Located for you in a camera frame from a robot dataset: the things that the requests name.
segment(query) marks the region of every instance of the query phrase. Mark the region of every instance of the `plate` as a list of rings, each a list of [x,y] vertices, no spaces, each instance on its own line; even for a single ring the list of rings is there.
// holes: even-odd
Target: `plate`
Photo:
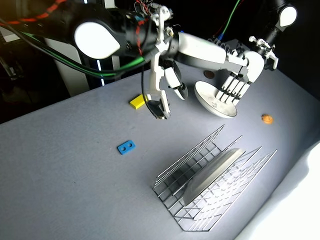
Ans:
[[[196,98],[209,112],[222,117],[233,118],[237,115],[237,109],[233,103],[225,103],[216,99],[219,89],[205,81],[197,81],[194,86]]]
[[[227,170],[242,154],[244,150],[233,148],[221,152],[202,170],[200,170],[188,183],[184,194],[184,205],[187,206],[195,200],[207,187],[209,187],[225,170]]]

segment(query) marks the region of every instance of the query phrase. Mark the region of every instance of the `brown round object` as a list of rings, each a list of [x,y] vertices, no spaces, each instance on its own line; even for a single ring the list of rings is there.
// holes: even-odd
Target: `brown round object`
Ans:
[[[215,73],[212,71],[205,70],[203,74],[207,79],[213,79],[215,77]]]
[[[274,122],[273,117],[269,114],[263,114],[261,119],[265,124],[272,124]]]

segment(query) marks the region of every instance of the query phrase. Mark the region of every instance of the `yellow sponge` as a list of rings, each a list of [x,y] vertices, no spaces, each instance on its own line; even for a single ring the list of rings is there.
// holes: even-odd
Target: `yellow sponge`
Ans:
[[[145,100],[144,100],[144,96],[142,94],[140,94],[139,96],[137,96],[135,99],[133,99],[130,102],[130,105],[137,110],[138,108],[140,108],[141,106],[143,106],[145,104]]]

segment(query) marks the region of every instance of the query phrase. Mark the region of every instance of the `dish rack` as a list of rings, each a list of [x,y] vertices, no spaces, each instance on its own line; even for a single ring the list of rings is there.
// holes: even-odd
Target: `dish rack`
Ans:
[[[158,175],[153,185],[154,192],[186,232],[210,231],[277,152],[275,150],[259,159],[254,156],[262,147],[245,152],[195,200],[184,206],[184,191],[192,178],[242,138],[238,137],[221,150],[214,141],[223,128],[224,125]]]

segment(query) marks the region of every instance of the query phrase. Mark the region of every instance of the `gray table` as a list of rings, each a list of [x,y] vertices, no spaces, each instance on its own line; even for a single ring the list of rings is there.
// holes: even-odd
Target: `gray table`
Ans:
[[[320,103],[281,72],[264,71],[237,117],[223,119],[193,92],[195,81],[211,81],[200,69],[180,70],[190,96],[168,91],[169,120],[129,106],[141,93],[138,74],[0,125],[0,239],[233,239],[313,142]],[[273,125],[262,123],[263,113]],[[243,135],[237,146],[278,153],[211,232],[183,232],[152,183],[223,124],[221,148]],[[136,149],[120,155],[127,140]]]

